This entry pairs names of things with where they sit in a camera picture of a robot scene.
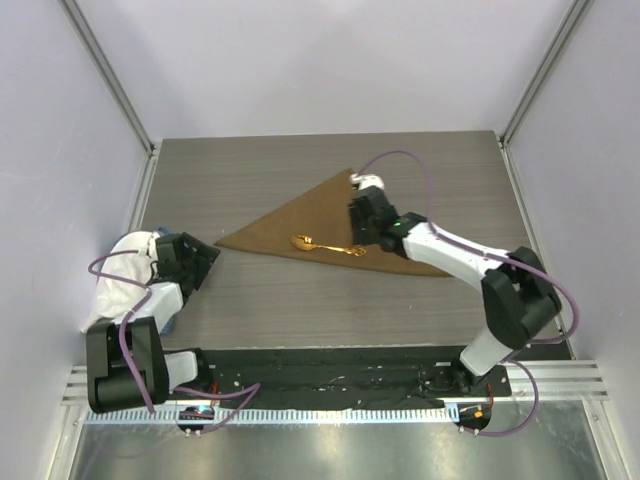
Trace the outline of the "brown cloth napkin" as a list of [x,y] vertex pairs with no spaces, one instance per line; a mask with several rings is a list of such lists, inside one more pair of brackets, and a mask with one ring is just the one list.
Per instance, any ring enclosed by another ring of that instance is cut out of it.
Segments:
[[271,255],[320,264],[421,277],[446,277],[434,266],[385,253],[369,246],[363,257],[327,250],[301,251],[290,241],[293,235],[307,235],[316,243],[348,247],[352,234],[348,204],[353,190],[346,169],[293,200],[276,208],[234,233],[219,239],[220,247],[254,254]]

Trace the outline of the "gold spoon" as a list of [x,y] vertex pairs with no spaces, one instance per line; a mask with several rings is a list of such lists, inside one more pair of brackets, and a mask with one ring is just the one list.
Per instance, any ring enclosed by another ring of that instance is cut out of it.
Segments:
[[313,251],[313,250],[327,250],[337,253],[343,253],[345,255],[353,257],[363,257],[367,254],[367,250],[358,246],[334,246],[316,243],[312,237],[307,235],[293,235],[290,238],[291,244],[301,251]]

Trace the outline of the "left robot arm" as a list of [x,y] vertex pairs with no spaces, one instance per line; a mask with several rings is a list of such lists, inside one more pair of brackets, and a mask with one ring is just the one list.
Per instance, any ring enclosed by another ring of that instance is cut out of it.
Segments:
[[203,351],[167,352],[161,335],[200,289],[219,254],[186,232],[138,230],[89,265],[97,283],[82,332],[93,412],[152,411],[177,387],[193,399],[212,392]]

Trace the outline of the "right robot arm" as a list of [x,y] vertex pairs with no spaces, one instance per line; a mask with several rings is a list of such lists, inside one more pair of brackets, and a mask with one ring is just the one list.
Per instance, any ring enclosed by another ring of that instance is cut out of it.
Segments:
[[485,327],[452,362],[451,380],[460,393],[477,393],[496,365],[530,344],[561,311],[556,289],[531,249],[485,247],[437,229],[422,215],[400,215],[375,175],[354,175],[350,182],[355,244],[434,266],[481,294]]

